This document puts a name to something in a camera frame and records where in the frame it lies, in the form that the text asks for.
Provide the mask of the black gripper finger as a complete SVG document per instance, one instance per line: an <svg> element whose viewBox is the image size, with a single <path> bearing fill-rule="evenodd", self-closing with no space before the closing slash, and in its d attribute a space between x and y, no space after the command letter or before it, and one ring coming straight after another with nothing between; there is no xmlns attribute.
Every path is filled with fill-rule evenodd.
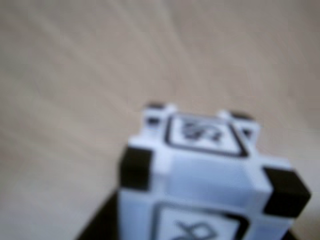
<svg viewBox="0 0 320 240"><path fill-rule="evenodd" d="M75 240L119 240L118 194L112 193L92 215Z"/></svg>

